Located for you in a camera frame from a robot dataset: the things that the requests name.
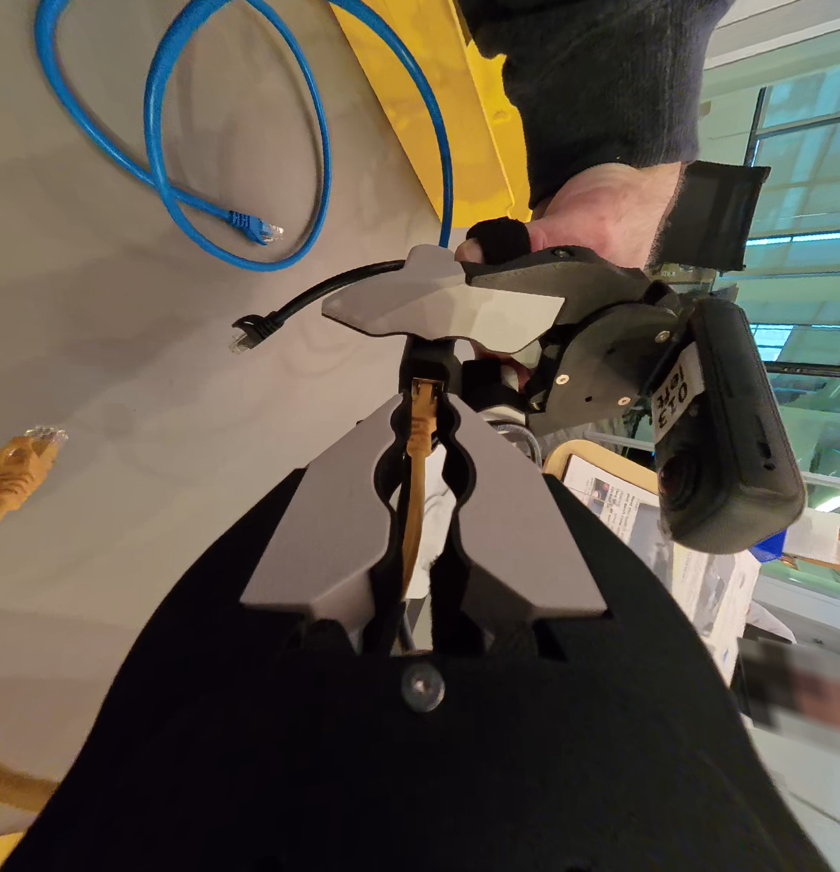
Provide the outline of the yellow divided plastic bin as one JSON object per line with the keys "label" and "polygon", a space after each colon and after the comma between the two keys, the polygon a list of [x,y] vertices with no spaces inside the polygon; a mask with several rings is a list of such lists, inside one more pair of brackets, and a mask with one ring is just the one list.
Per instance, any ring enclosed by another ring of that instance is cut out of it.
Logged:
{"label": "yellow divided plastic bin", "polygon": [[[484,58],[458,2],[369,1],[426,76],[447,129],[455,180],[452,225],[507,216],[531,219],[523,124],[505,95],[503,56]],[[442,172],[436,135],[413,80],[382,38],[333,9],[388,121],[439,217]]]}

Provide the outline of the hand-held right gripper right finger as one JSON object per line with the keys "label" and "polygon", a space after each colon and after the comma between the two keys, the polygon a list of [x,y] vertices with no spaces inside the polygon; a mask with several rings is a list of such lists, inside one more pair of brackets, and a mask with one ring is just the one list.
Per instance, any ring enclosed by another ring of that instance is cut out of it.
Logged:
{"label": "hand-held right gripper right finger", "polygon": [[467,566],[461,611],[489,634],[603,616],[605,599],[538,466],[460,398],[445,410],[452,538]]}

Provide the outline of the black network switch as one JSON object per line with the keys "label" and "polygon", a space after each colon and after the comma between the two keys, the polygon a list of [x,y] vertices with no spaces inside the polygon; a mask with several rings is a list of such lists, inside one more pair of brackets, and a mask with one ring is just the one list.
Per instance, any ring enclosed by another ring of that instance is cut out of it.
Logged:
{"label": "black network switch", "polygon": [[462,362],[454,339],[426,340],[409,335],[399,366],[398,390],[411,394],[414,387],[430,384],[438,395],[462,396]]}

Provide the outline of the white box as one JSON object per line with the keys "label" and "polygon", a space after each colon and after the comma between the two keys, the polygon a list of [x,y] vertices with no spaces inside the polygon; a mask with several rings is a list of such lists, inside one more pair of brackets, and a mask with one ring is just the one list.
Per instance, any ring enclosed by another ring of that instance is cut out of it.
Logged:
{"label": "white box", "polygon": [[840,514],[806,507],[786,531],[784,553],[840,564]]}

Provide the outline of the person's left hand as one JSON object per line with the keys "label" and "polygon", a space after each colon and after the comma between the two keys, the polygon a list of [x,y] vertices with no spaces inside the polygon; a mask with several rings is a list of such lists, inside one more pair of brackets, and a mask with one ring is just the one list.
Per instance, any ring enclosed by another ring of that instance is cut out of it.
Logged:
{"label": "person's left hand", "polygon": [[649,267],[686,167],[607,163],[586,169],[538,204],[526,225],[531,251],[578,246],[618,267]]}

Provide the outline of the person's left forearm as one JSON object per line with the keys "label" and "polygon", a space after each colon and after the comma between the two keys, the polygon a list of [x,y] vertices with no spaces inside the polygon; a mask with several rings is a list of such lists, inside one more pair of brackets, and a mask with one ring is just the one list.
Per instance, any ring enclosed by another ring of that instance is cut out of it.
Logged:
{"label": "person's left forearm", "polygon": [[529,205],[605,164],[646,169],[699,154],[709,40],[731,1],[464,1],[523,125]]}

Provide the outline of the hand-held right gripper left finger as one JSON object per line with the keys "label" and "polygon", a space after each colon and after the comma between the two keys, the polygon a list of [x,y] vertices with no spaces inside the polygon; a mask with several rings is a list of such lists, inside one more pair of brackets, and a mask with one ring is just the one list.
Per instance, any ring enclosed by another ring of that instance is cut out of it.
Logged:
{"label": "hand-held right gripper left finger", "polygon": [[374,616],[370,571],[389,546],[390,513],[373,475],[395,442],[394,395],[305,469],[240,602],[334,620],[348,633]]}

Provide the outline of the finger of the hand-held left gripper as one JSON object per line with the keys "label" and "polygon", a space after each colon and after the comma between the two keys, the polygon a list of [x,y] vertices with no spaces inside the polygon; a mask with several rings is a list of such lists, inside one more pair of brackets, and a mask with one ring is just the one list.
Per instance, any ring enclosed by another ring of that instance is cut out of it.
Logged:
{"label": "finger of the hand-held left gripper", "polygon": [[529,290],[476,287],[445,248],[412,248],[401,269],[330,294],[321,314],[370,337],[464,339],[513,354],[555,323],[565,299]]}

